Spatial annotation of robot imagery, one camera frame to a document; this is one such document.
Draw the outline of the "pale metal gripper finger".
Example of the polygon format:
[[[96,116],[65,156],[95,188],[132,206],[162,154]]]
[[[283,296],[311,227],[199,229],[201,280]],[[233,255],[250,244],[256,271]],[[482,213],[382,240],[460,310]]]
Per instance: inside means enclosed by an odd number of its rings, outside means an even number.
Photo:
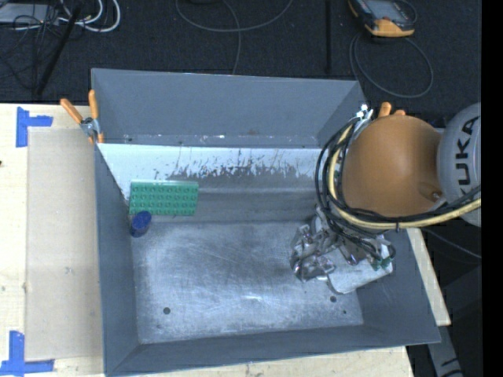
[[[291,249],[291,259],[323,255],[329,250],[329,233],[324,229],[313,232],[309,225],[302,225],[296,230]]]
[[[310,255],[306,258],[291,257],[294,275],[302,282],[327,277],[335,269],[335,263],[325,255]]]

